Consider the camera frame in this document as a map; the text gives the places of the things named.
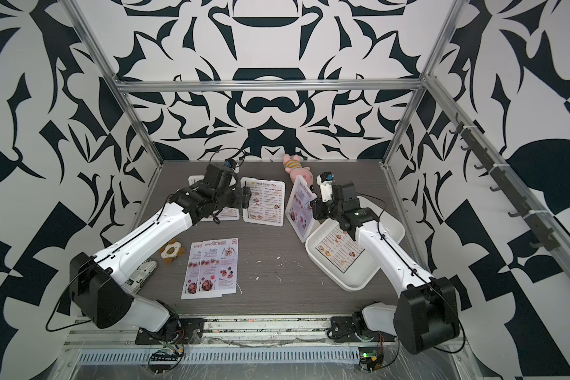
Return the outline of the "pink special menu sheet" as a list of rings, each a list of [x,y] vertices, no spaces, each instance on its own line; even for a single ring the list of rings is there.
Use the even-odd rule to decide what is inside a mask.
[[[201,298],[234,294],[238,289],[238,238],[203,242],[198,291]]]

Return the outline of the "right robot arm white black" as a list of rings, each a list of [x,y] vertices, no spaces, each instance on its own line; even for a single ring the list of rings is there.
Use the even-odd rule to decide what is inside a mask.
[[[456,289],[446,278],[435,278],[419,266],[389,236],[379,216],[362,207],[355,185],[318,180],[321,198],[311,202],[316,220],[331,219],[369,253],[397,293],[397,305],[381,302],[364,307],[367,329],[397,337],[411,354],[448,342],[464,332],[459,320]]]

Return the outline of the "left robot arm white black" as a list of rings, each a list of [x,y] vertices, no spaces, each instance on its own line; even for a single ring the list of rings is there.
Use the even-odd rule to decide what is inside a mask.
[[[234,160],[208,165],[202,180],[169,195],[156,215],[118,242],[92,256],[75,256],[70,263],[70,300],[98,329],[121,323],[155,340],[177,340],[178,313],[164,302],[131,294],[123,284],[172,238],[202,219],[217,219],[226,207],[247,208],[250,197],[250,189],[240,184]]]

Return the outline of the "white plastic tray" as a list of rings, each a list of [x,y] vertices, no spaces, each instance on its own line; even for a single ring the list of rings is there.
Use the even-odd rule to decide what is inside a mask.
[[[313,231],[305,247],[313,263],[345,291],[364,289],[380,271],[373,256],[332,219],[313,223]]]

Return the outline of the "brown white plush toy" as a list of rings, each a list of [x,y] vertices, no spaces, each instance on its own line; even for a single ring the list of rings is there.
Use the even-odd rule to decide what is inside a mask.
[[[159,253],[166,264],[171,264],[179,256],[185,254],[185,249],[179,241],[172,239],[161,247]]]

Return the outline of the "pink striped plush toy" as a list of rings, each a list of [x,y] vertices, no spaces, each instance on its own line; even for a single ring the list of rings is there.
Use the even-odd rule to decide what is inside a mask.
[[[310,167],[302,165],[302,158],[299,155],[285,154],[283,167],[292,183],[295,183],[297,178],[301,178],[310,188],[313,186],[314,177]]]

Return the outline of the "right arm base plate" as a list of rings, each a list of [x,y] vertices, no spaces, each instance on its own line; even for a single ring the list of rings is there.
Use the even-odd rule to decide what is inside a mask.
[[[396,338],[385,332],[375,332],[353,316],[334,316],[330,318],[330,326],[326,336],[336,343],[378,343],[383,339],[386,343],[395,342]]]

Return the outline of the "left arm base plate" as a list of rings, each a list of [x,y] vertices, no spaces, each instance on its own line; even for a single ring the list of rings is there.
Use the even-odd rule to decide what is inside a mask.
[[[178,321],[169,320],[158,332],[139,329],[135,345],[194,345],[201,341],[204,335],[204,318],[180,318]]]

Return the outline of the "wall hook rail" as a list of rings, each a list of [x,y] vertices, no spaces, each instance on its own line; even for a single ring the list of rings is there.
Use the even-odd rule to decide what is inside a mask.
[[[474,168],[485,171],[496,183],[489,189],[493,193],[502,192],[509,203],[514,207],[514,212],[508,212],[510,218],[521,218],[530,228],[537,242],[531,242],[534,249],[544,248],[552,252],[561,247],[561,243],[555,235],[554,228],[546,222],[547,211],[540,207],[534,207],[534,201],[522,191],[521,180],[513,174],[511,166],[504,163],[503,158],[489,146],[489,142],[482,137],[481,131],[476,125],[466,125],[460,120],[460,114],[455,114],[456,127],[451,134],[458,134],[466,143],[462,147],[464,151],[472,152],[480,165]]]

